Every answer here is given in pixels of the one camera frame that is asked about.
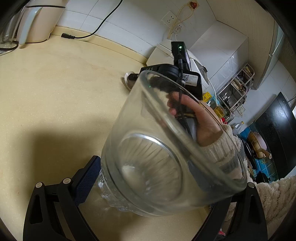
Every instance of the white label sticker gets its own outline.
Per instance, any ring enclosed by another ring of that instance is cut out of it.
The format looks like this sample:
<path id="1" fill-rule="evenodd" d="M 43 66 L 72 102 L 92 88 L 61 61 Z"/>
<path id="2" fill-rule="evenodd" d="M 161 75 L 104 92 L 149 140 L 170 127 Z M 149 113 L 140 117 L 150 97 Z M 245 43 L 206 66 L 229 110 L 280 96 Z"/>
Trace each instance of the white label sticker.
<path id="1" fill-rule="evenodd" d="M 191 74 L 183 74 L 183 80 L 186 85 L 197 86 L 198 76 Z"/>

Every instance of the wooden handle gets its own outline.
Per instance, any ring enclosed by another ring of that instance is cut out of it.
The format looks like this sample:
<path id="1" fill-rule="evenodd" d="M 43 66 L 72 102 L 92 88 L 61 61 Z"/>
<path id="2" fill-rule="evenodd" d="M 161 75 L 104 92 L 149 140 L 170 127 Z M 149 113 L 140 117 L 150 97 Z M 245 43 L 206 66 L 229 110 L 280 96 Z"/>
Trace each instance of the wooden handle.
<path id="1" fill-rule="evenodd" d="M 263 152 L 269 159 L 272 158 L 272 155 L 267 150 L 264 150 L 263 148 L 261 148 L 260 151 Z"/>

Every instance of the light blue handle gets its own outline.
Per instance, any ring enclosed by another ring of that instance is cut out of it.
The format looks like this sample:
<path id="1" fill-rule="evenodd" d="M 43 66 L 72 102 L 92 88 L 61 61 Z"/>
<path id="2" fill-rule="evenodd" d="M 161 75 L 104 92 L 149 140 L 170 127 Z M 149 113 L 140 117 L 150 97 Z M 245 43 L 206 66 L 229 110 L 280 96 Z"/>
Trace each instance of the light blue handle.
<path id="1" fill-rule="evenodd" d="M 24 44 L 27 41 L 27 37 L 30 31 L 31 25 L 34 21 L 34 18 L 40 12 L 42 7 L 30 7 L 29 9 L 30 9 L 29 15 L 26 19 L 26 22 L 24 24 L 24 27 L 20 35 L 20 40 L 19 40 L 20 45 Z"/>

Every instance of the beige countertop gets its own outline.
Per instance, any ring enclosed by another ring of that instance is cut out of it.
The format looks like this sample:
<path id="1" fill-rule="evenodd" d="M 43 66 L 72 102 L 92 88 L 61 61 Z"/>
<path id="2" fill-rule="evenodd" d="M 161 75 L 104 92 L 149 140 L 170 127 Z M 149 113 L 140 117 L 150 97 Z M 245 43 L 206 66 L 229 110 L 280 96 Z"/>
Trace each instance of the beige countertop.
<path id="1" fill-rule="evenodd" d="M 32 190 L 72 177 L 100 155 L 143 64 L 88 42 L 52 36 L 0 56 L 0 217 L 19 241 Z M 205 209 L 161 218 L 123 213 L 93 188 L 79 206 L 101 240 L 191 240 Z"/>

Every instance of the black plug connector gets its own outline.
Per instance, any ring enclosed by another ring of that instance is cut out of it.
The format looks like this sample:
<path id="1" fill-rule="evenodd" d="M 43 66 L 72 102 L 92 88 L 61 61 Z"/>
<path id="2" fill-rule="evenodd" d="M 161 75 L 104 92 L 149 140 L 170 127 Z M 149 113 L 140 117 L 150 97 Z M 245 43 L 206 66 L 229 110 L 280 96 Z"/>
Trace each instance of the black plug connector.
<path id="1" fill-rule="evenodd" d="M 62 33 L 61 37 L 65 39 L 75 39 L 75 36 L 65 33 Z"/>

